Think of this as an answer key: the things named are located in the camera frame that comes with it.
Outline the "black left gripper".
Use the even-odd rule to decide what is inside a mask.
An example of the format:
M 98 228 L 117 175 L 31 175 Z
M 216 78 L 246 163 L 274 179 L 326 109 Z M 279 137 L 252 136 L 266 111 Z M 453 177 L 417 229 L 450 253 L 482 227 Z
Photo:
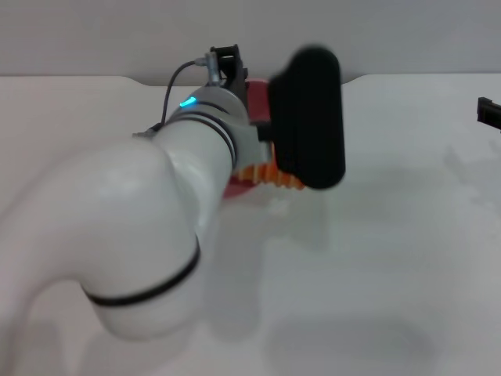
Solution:
M 246 98 L 248 69 L 243 65 L 239 46 L 211 47 L 210 51 L 217 57 L 218 70 L 224 78 L 222 87 L 238 98 Z

